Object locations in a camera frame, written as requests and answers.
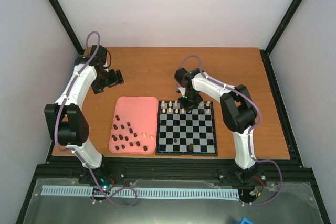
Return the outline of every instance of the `robotic arm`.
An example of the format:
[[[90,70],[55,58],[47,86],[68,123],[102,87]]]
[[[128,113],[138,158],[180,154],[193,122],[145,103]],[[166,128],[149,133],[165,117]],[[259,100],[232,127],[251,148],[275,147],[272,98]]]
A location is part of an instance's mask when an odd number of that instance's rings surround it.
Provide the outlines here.
[[[92,46],[91,54],[95,49],[96,46]],[[97,94],[103,92],[106,86],[112,87],[117,84],[123,84],[120,70],[108,70],[106,56],[106,48],[99,46],[96,56],[83,69],[81,74],[78,74],[78,71],[91,57],[79,56],[75,61],[72,77],[63,94],[57,99],[55,104],[48,104],[44,109],[50,138],[55,140],[54,131],[57,114],[64,98],[67,99],[61,112],[57,139],[59,145],[70,148],[74,150],[72,151],[73,153],[80,155],[79,159],[84,167],[86,167],[87,163],[91,168],[98,168],[101,166],[103,159],[103,156],[97,152],[89,139],[89,125],[81,111],[84,98],[90,86],[94,93]]]
[[[178,92],[182,94],[179,102],[187,111],[198,107],[199,103],[203,101],[200,92],[203,92],[216,101],[222,107],[223,120],[229,130],[232,131],[235,148],[236,148],[236,164],[244,171],[250,171],[255,161],[253,148],[253,138],[251,137],[252,157],[249,153],[248,147],[248,130],[255,124],[257,111],[244,98],[237,96],[236,93],[227,89],[235,89],[240,93],[250,98],[250,94],[244,85],[233,86],[223,82],[217,81],[210,76],[200,71],[199,68],[190,72],[184,68],[176,71],[175,80],[181,85]]]

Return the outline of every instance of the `chessboard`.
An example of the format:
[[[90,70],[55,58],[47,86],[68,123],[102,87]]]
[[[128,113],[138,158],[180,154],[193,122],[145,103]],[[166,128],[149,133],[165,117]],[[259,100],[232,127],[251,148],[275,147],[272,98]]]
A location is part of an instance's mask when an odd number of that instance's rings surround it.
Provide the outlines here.
[[[159,101],[156,154],[217,156],[212,102],[191,112],[177,101]]]

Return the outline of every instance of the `wooden tabletop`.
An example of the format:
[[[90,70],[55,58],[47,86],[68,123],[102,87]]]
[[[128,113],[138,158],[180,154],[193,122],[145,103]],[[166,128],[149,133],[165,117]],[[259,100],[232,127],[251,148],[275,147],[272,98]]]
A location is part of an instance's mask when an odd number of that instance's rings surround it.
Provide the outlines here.
[[[111,47],[111,68],[120,69],[123,85],[105,88],[94,94],[89,89],[83,104],[83,114],[89,123],[89,138],[98,152],[104,156],[157,157],[157,158],[235,158],[235,145],[231,131],[224,125],[221,105],[201,93],[205,101],[214,102],[217,136],[217,157],[175,156],[152,154],[116,154],[109,150],[109,139],[116,101],[122,96],[156,97],[159,100],[175,101],[180,94],[175,92],[174,74],[181,61],[189,55],[199,55],[203,69],[210,76],[224,83],[245,85],[258,105],[263,121],[254,131],[255,154],[258,158],[289,159],[289,153],[281,129],[275,103],[268,84],[264,65],[258,48],[118,48]],[[187,70],[198,68],[195,58],[183,66]],[[60,153],[54,148],[53,155]]]

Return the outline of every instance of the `purple cable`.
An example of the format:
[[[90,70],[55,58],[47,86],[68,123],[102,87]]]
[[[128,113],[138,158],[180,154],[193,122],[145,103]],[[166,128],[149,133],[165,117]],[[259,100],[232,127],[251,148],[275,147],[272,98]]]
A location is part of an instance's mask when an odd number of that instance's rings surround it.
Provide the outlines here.
[[[93,52],[92,56],[90,57],[90,59],[83,65],[83,67],[81,67],[81,69],[78,71],[78,75],[80,75],[84,69],[88,66],[88,64],[92,61],[92,59],[96,56],[96,53],[99,49],[99,46],[100,46],[100,35],[97,31],[92,31],[89,33],[88,37],[86,38],[86,51],[89,52],[89,49],[88,49],[88,43],[89,43],[89,38],[91,37],[92,34],[97,34],[98,36],[98,42],[97,42],[97,47],[95,49],[95,51]],[[76,75],[73,80],[71,81],[70,85],[69,85],[69,88],[66,92],[66,96],[68,97],[70,95],[70,91],[72,89],[72,87],[74,86],[77,78],[78,78],[78,75]],[[86,167],[88,168],[94,182],[96,183],[98,189],[101,191],[101,193],[105,196],[106,200],[110,201],[112,204],[118,206],[118,207],[130,207],[130,206],[133,206],[137,201],[138,201],[138,194],[137,194],[137,191],[135,191],[134,188],[131,188],[131,187],[123,187],[123,188],[120,188],[118,191],[116,191],[114,194],[110,195],[109,197],[112,197],[114,196],[116,193],[118,193],[119,191],[122,191],[122,190],[125,190],[125,189],[130,189],[132,191],[134,191],[134,194],[135,194],[135,200],[134,202],[132,202],[131,204],[129,205],[119,205],[115,202],[113,202],[104,192],[103,190],[101,189],[101,187],[99,186],[99,183],[91,169],[91,167],[87,164],[87,162],[83,159],[82,156],[80,156],[80,154],[74,149],[74,148],[67,148],[67,149],[61,149],[59,147],[59,144],[58,144],[58,127],[59,127],[59,122],[60,122],[60,118],[61,118],[61,113],[62,113],[62,110],[65,106],[65,103],[67,102],[67,98],[64,98],[63,101],[62,101],[62,104],[61,106],[59,107],[59,110],[58,110],[58,113],[57,113],[57,116],[56,116],[56,123],[55,123],[55,131],[54,131],[54,139],[55,139],[55,145],[57,147],[57,149],[60,151],[60,152],[66,152],[66,151],[73,151],[75,153],[75,155],[78,157],[78,159],[86,165]]]
[[[251,105],[256,109],[256,111],[257,111],[257,113],[258,113],[258,115],[259,115],[259,120],[258,120],[258,122],[257,122],[255,125],[253,125],[253,126],[248,130],[248,135],[247,135],[248,152],[249,152],[251,158],[252,158],[256,163],[273,163],[273,164],[275,165],[275,167],[277,168],[277,170],[278,170],[278,172],[279,172],[279,175],[280,175],[280,189],[279,189],[279,191],[277,192],[277,194],[275,194],[275,195],[274,195],[272,198],[270,198],[269,200],[266,200],[266,201],[264,201],[264,202],[262,202],[262,203],[255,203],[255,204],[252,204],[252,206],[262,206],[262,205],[265,205],[265,204],[267,204],[267,203],[272,202],[273,200],[275,200],[275,199],[280,195],[280,193],[281,193],[281,191],[282,191],[282,188],[283,188],[283,184],[284,184],[284,182],[283,182],[283,179],[282,179],[282,172],[281,172],[281,170],[280,170],[280,167],[279,167],[279,165],[278,165],[275,161],[270,160],[270,159],[257,160],[257,159],[254,158],[253,155],[252,155],[251,132],[252,132],[252,131],[254,130],[254,128],[257,127],[257,126],[262,122],[262,120],[263,120],[261,111],[259,110],[258,106],[257,106],[257,105],[256,105],[256,104],[255,104],[249,97],[247,97],[246,95],[240,93],[239,91],[237,91],[237,90],[235,90],[235,89],[233,89],[233,88],[231,88],[231,87],[224,86],[221,82],[218,82],[218,81],[212,79],[212,78],[209,77],[209,76],[207,77],[207,76],[202,72],[202,60],[200,59],[199,56],[197,56],[197,55],[190,55],[190,56],[186,57],[186,58],[181,62],[180,66],[179,66],[179,69],[182,67],[183,63],[184,63],[187,59],[192,58],[192,57],[198,59],[198,61],[199,61],[199,70],[200,70],[200,72],[201,72],[201,75],[202,75],[204,78],[206,78],[208,81],[210,81],[210,82],[216,84],[217,86],[220,86],[221,88],[225,88],[225,89],[227,89],[227,90],[229,90],[229,91],[231,91],[231,92],[234,92],[234,93],[236,93],[237,95],[243,97],[245,100],[247,100],[249,103],[251,103]]]

